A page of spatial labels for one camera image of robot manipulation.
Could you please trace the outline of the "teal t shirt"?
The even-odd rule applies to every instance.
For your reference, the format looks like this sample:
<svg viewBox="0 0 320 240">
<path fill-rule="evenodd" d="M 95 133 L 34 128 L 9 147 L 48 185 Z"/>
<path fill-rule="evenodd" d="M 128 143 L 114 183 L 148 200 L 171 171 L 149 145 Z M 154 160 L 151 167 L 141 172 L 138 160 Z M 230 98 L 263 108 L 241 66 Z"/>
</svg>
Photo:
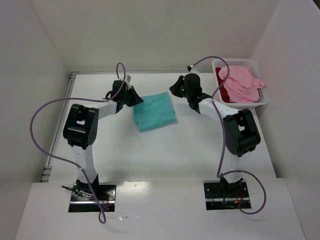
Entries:
<svg viewBox="0 0 320 240">
<path fill-rule="evenodd" d="M 176 112 L 168 92 L 144 96 L 143 102 L 133 107 L 133 122 L 140 133 L 176 124 Z"/>
</svg>

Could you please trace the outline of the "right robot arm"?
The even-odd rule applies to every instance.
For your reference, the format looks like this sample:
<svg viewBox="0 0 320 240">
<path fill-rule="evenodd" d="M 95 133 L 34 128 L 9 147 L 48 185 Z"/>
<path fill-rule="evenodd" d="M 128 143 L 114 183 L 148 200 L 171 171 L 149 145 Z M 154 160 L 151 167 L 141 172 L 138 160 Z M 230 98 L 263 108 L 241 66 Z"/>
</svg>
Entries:
<svg viewBox="0 0 320 240">
<path fill-rule="evenodd" d="M 223 172 L 223 161 L 226 153 L 233 161 L 244 162 L 261 142 L 261 137 L 248 109 L 238 110 L 224 105 L 209 94 L 203 92 L 200 77 L 196 73 L 179 76 L 170 92 L 179 98 L 185 98 L 189 107 L 199 114 L 206 115 L 220 122 L 222 127 L 222 152 L 216 176 L 225 196 L 236 191 L 244 182 L 243 175 L 253 177 L 259 184 L 261 181 L 251 172 L 232 166 Z"/>
</svg>

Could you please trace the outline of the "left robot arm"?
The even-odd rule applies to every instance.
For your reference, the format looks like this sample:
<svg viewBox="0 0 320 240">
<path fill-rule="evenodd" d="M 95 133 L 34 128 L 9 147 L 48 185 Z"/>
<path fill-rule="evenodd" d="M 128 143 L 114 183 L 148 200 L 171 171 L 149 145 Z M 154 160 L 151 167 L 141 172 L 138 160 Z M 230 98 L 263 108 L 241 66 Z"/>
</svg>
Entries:
<svg viewBox="0 0 320 240">
<path fill-rule="evenodd" d="M 104 99 L 93 106 L 73 104 L 63 128 L 63 137 L 73 151 L 77 169 L 77 178 L 72 191 L 78 196 L 92 199 L 94 191 L 99 194 L 99 176 L 94 166 L 93 144 L 98 134 L 99 120 L 115 115 L 123 106 L 133 107 L 143 103 L 131 85 L 131 76 L 126 75 L 122 80 L 115 80 L 112 90 L 106 95 L 111 100 Z"/>
</svg>

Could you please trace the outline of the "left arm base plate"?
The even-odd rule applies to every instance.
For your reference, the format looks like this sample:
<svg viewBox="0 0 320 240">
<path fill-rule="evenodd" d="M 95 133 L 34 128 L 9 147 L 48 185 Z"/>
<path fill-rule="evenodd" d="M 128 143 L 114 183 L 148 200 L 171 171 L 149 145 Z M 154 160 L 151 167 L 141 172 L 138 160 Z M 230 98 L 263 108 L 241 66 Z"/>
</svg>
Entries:
<svg viewBox="0 0 320 240">
<path fill-rule="evenodd" d="M 74 184 L 73 188 L 64 188 L 71 191 L 68 208 L 69 213 L 91 213 L 100 211 L 97 201 L 91 192 L 77 189 L 76 184 Z M 98 192 L 95 195 L 104 212 L 115 211 L 116 190 L 117 186 L 115 183 L 101 183 L 99 185 Z"/>
</svg>

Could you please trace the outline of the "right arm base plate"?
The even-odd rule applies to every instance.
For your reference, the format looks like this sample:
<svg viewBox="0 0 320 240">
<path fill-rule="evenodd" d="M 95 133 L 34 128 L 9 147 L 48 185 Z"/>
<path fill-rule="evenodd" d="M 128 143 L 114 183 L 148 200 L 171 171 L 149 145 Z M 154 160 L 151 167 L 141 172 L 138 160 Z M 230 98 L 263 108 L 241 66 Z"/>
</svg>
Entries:
<svg viewBox="0 0 320 240">
<path fill-rule="evenodd" d="M 251 209 L 250 195 L 244 180 L 239 186 L 223 189 L 220 181 L 205 181 L 203 183 L 205 207 L 207 211 Z"/>
</svg>

